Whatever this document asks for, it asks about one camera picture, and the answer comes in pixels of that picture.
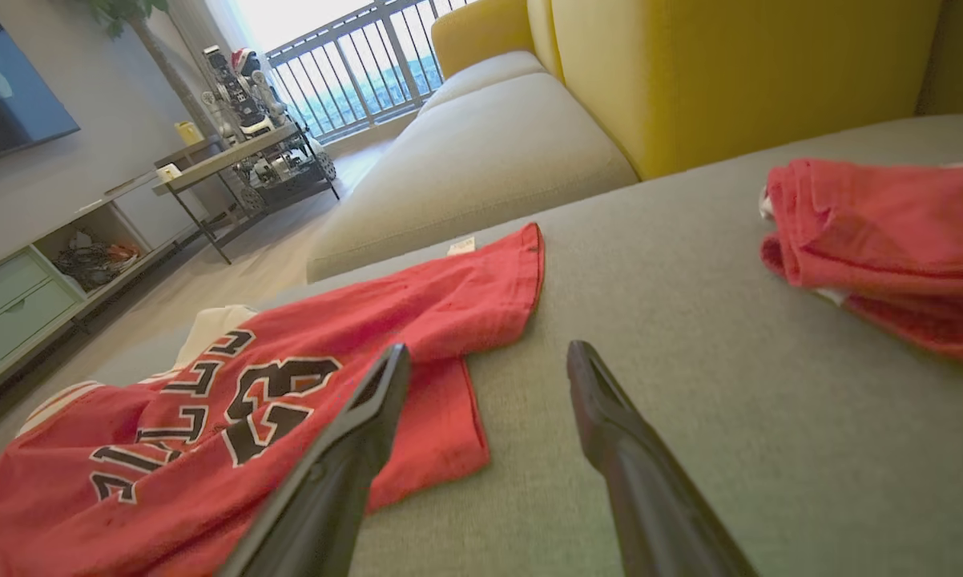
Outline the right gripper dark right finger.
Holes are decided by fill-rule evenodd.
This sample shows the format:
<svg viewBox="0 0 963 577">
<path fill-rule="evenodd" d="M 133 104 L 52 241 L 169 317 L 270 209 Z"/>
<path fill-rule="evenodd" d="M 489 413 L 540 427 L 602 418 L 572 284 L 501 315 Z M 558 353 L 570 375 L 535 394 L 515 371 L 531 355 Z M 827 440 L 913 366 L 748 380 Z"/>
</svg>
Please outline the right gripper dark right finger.
<svg viewBox="0 0 963 577">
<path fill-rule="evenodd" d="M 566 370 L 582 452 L 605 479 L 626 577 L 759 577 L 598 350 L 571 342 Z"/>
</svg>

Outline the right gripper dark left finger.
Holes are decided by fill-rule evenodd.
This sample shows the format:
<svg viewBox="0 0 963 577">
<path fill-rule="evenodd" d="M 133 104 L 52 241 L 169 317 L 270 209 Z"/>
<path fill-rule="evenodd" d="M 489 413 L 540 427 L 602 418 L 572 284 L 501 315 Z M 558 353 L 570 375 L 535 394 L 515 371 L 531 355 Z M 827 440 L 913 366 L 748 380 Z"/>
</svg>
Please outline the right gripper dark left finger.
<svg viewBox="0 0 963 577">
<path fill-rule="evenodd" d="M 369 489 L 389 463 L 411 357 L 389 346 L 248 528 L 217 577 L 349 577 Z"/>
</svg>

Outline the red basketball jersey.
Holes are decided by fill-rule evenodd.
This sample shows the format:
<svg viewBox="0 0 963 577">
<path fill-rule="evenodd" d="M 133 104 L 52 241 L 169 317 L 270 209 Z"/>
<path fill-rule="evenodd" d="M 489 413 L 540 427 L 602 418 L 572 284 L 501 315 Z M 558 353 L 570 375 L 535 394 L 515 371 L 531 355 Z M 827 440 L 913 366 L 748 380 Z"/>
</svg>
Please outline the red basketball jersey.
<svg viewBox="0 0 963 577">
<path fill-rule="evenodd" d="M 466 357 L 517 341 L 540 227 L 259 312 L 183 365 L 54 394 L 0 455 L 0 577 L 214 573 L 387 347 L 412 362 L 368 512 L 484 468 Z"/>
</svg>

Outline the red white-striped basketball shorts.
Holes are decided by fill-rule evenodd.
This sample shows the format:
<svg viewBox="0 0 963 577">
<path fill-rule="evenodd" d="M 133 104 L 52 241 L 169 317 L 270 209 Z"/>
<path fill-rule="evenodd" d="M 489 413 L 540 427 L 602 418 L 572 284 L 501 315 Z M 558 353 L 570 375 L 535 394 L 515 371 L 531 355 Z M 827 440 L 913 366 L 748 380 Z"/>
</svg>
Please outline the red white-striped basketball shorts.
<svg viewBox="0 0 963 577">
<path fill-rule="evenodd" d="M 760 259 L 918 347 L 963 361 L 963 162 L 800 158 L 768 173 Z"/>
</svg>

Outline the large grey sofa ottoman cushion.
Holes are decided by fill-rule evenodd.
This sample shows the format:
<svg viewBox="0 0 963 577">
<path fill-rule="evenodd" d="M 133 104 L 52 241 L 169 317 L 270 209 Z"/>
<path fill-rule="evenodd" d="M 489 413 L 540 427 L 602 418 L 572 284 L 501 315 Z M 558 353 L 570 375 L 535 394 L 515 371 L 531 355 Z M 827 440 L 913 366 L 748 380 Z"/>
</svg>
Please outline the large grey sofa ottoman cushion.
<svg viewBox="0 0 963 577">
<path fill-rule="evenodd" d="M 521 337 L 465 359 L 491 459 L 367 509 L 350 577 L 624 574 L 574 420 L 576 340 L 598 350 L 760 577 L 963 577 L 963 361 L 764 266 L 776 228 L 761 193 L 772 168 L 800 158 L 961 163 L 963 115 L 819 136 L 478 232 L 470 251 L 536 223 L 545 248 Z M 280 306 L 445 256 L 446 244 L 405 253 Z"/>
</svg>

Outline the metal-legged side table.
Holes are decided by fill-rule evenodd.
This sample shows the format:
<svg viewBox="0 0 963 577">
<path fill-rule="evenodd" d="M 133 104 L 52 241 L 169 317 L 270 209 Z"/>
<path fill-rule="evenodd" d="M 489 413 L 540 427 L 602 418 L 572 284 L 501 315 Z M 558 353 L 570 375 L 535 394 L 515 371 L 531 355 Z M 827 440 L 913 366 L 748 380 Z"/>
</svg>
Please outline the metal-legged side table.
<svg viewBox="0 0 963 577">
<path fill-rule="evenodd" d="M 228 232 L 217 235 L 196 218 L 181 195 L 209 179 L 224 180 L 225 174 L 236 174 L 239 190 L 228 187 L 245 217 Z M 266 216 L 324 192 L 339 200 L 335 165 L 327 162 L 324 148 L 306 136 L 295 122 L 267 131 L 215 153 L 207 159 L 192 162 L 188 168 L 155 185 L 156 195 L 169 195 L 215 252 L 228 265 L 232 260 L 224 251 L 228 242 L 250 230 Z"/>
</svg>

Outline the grey sofa seat cushion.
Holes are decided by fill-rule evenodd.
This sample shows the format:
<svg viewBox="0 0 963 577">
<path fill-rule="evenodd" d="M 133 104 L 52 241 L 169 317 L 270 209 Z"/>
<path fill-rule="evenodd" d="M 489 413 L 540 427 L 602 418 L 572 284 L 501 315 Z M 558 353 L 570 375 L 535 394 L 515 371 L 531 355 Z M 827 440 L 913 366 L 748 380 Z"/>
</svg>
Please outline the grey sofa seat cushion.
<svg viewBox="0 0 963 577">
<path fill-rule="evenodd" d="M 419 114 L 314 235 L 306 281 L 636 183 L 561 82 L 511 78 Z"/>
<path fill-rule="evenodd" d="M 537 56 L 529 51 L 517 50 L 493 56 L 446 78 L 441 87 L 424 103 L 418 114 L 423 115 L 441 103 L 453 101 L 460 96 L 472 94 L 500 82 L 546 72 L 547 69 L 541 65 Z"/>
</svg>

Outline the low white tv cabinet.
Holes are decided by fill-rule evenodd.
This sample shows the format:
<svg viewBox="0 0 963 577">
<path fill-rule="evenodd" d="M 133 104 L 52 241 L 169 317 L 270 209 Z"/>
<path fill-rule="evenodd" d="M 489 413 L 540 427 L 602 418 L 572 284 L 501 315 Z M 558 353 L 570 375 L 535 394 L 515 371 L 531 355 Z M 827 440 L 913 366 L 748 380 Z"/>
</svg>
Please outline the low white tv cabinet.
<svg viewBox="0 0 963 577">
<path fill-rule="evenodd" d="M 57 228 L 0 260 L 0 387 L 57 337 L 81 329 L 87 314 L 199 234 L 213 213 L 192 192 L 158 194 L 148 172 L 78 209 Z M 55 260 L 74 240 L 136 248 L 122 271 L 98 286 L 62 272 Z"/>
</svg>

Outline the white grey robot on cart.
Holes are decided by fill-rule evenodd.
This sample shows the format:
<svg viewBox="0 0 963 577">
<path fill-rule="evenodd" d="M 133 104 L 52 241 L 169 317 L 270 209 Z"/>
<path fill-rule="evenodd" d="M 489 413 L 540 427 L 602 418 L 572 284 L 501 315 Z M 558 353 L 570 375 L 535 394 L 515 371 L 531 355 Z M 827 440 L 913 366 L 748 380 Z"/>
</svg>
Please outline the white grey robot on cart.
<svg viewBox="0 0 963 577">
<path fill-rule="evenodd" d="M 202 100 L 213 109 L 218 134 L 230 147 L 272 136 L 255 152 L 230 163 L 239 180 L 237 200 L 252 212 L 271 212 L 325 190 L 336 194 L 332 158 L 288 112 L 252 49 L 225 54 L 217 45 L 203 51 L 216 84 Z"/>
</svg>

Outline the grey balcony railing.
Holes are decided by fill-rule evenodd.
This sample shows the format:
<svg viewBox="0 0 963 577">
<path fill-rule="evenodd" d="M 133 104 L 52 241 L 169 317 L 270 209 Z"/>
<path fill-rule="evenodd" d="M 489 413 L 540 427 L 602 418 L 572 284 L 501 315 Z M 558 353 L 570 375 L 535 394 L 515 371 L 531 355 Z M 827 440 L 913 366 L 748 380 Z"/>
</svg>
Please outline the grey balcony railing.
<svg viewBox="0 0 963 577">
<path fill-rule="evenodd" d="M 431 26 L 475 0 L 369 0 L 267 51 L 281 98 L 322 143 L 419 111 L 445 83 Z"/>
</svg>

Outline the yellow sofa backrest cushion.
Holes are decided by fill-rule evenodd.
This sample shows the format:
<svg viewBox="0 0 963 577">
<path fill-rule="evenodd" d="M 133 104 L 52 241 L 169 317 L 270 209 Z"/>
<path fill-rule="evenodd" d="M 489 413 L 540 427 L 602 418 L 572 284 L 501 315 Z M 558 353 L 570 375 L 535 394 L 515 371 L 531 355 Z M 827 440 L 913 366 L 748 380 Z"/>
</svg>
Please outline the yellow sofa backrest cushion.
<svg viewBox="0 0 963 577">
<path fill-rule="evenodd" d="M 526 0 L 642 180 L 911 116 L 942 0 Z"/>
</svg>

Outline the indoor potted tree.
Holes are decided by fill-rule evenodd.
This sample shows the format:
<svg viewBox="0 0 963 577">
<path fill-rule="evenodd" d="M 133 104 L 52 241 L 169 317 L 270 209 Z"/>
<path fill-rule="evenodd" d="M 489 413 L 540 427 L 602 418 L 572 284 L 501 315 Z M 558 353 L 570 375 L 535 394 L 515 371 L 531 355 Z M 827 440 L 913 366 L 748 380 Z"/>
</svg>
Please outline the indoor potted tree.
<svg viewBox="0 0 963 577">
<path fill-rule="evenodd" d="M 197 98 L 192 94 L 182 76 L 170 63 L 164 54 L 155 34 L 148 25 L 153 11 L 160 11 L 166 14 L 169 11 L 167 0 L 75 0 L 81 3 L 90 12 L 90 15 L 98 25 L 104 29 L 108 37 L 118 39 L 125 33 L 125 30 L 133 30 L 138 40 L 151 55 L 153 62 L 158 66 L 160 73 L 169 87 L 180 99 L 182 105 L 189 113 L 193 123 L 202 131 L 203 135 L 210 136 L 216 133 L 215 127 L 207 115 L 203 106 L 197 102 Z"/>
</svg>

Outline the olive grey sofa cushion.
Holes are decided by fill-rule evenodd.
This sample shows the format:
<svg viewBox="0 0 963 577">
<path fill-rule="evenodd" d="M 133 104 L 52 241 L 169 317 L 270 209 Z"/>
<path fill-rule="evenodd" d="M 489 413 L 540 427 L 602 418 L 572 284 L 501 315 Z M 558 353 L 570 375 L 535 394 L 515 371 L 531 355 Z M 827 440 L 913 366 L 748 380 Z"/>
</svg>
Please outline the olive grey sofa cushion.
<svg viewBox="0 0 963 577">
<path fill-rule="evenodd" d="M 963 0 L 942 0 L 917 114 L 963 114 Z"/>
</svg>

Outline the wall-mounted flat television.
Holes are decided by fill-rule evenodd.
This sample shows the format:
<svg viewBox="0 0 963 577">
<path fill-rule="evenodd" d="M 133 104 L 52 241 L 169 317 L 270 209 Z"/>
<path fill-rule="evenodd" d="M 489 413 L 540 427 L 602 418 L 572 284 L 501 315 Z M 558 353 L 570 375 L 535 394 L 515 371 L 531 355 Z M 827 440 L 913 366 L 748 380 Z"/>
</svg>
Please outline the wall-mounted flat television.
<svg viewBox="0 0 963 577">
<path fill-rule="evenodd" d="M 0 158 L 79 131 L 0 23 Z"/>
</svg>

